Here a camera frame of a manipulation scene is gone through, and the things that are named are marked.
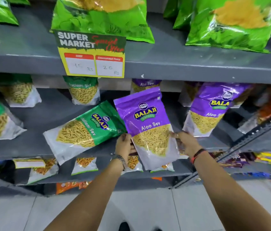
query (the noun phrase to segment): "person's left arm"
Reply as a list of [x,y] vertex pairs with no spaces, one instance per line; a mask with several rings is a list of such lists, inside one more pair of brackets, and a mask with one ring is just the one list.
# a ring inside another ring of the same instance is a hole
[[[122,134],[116,142],[115,153],[122,156],[127,163],[130,152],[131,135]],[[122,162],[119,159],[111,160],[107,168],[44,231],[97,230],[122,171]]]

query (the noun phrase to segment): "silver bracelet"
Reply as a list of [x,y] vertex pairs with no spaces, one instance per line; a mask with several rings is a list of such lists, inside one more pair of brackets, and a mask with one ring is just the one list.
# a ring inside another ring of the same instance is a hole
[[116,155],[116,154],[115,154],[115,155],[111,158],[111,160],[113,160],[113,159],[119,159],[119,160],[122,162],[123,167],[124,167],[124,170],[125,170],[126,161],[125,161],[125,159],[124,159],[122,156]]

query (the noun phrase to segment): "red bracelet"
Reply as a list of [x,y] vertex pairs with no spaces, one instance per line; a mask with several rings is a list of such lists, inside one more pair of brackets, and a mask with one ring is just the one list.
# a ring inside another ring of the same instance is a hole
[[201,154],[203,151],[206,151],[204,148],[199,149],[194,156],[191,158],[191,163],[194,164],[195,159]]

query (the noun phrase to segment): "black shoe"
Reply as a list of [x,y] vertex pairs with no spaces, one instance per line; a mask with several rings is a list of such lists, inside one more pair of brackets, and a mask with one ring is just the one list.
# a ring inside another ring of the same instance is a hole
[[128,223],[126,221],[122,222],[119,226],[118,231],[130,231]]

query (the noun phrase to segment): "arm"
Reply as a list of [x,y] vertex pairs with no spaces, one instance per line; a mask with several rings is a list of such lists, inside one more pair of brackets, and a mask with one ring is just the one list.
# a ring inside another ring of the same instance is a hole
[[[116,143],[115,153],[128,162],[131,135],[122,134]],[[79,194],[44,231],[95,231],[98,229],[112,191],[123,171],[122,162],[111,160],[107,168]]]
[[[177,136],[190,157],[202,148],[196,138],[185,132]],[[208,152],[202,152],[195,159],[194,166],[227,231],[271,231],[271,215]]]

